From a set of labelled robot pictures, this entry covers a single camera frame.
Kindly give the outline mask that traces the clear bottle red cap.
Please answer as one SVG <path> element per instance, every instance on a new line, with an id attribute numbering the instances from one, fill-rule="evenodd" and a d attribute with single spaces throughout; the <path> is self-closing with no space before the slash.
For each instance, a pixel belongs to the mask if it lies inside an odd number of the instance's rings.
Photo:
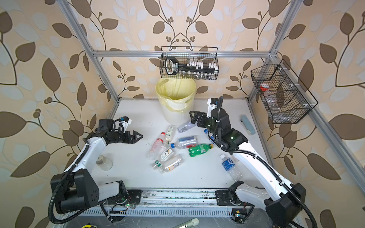
<path id="1" fill-rule="evenodd" d="M 149 159 L 149 160 L 155 160 L 157 158 L 158 153 L 160 152 L 161 147 L 162 147 L 164 141 L 165 141 L 165 132 L 161 132 L 161 134 L 155 140 L 155 142 L 153 143 L 151 149 L 147 153 L 147 159 Z"/>

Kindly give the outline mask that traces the green sprite bottle yellow cap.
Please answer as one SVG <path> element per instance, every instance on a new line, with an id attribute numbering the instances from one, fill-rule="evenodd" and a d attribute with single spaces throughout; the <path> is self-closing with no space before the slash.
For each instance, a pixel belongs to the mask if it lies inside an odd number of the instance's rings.
<path id="1" fill-rule="evenodd" d="M 195 147 L 191 147 L 191 148 L 189 148 L 189 156 L 196 157 L 198 155 L 202 155 L 202 154 L 208 152 L 213 147 L 214 147 L 213 144 L 200 144 Z"/>

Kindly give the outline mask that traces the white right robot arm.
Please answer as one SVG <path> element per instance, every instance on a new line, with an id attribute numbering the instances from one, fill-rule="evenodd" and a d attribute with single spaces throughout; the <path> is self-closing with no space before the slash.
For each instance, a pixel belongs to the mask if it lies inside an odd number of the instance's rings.
<path id="1" fill-rule="evenodd" d="M 305 205 L 306 189 L 300 183 L 293 184 L 269 165 L 253 148 L 249 140 L 232 128 L 229 115 L 222 108 L 215 108 L 210 114 L 191 111 L 192 124 L 207 129 L 213 135 L 214 143 L 226 153 L 236 155 L 248 170 L 257 178 L 263 189 L 257 189 L 238 181 L 235 197 L 266 211 L 274 224 L 285 228 L 294 222 L 296 216 L 305 211 L 312 227 L 318 227 L 314 215 Z"/>

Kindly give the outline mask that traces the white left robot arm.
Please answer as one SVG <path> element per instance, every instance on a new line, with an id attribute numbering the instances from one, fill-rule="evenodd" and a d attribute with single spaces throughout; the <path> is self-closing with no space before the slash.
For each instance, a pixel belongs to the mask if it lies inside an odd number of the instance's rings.
<path id="1" fill-rule="evenodd" d="M 48 218 L 53 224 L 64 224 L 107 200 L 130 201 L 123 181 L 98 185 L 91 176 L 97 160 L 107 145 L 134 144 L 143 138 L 136 131 L 121 132 L 108 127 L 97 128 L 84 139 L 85 146 L 75 161 L 63 173 L 53 176 L 50 185 L 52 196 L 48 205 Z"/>

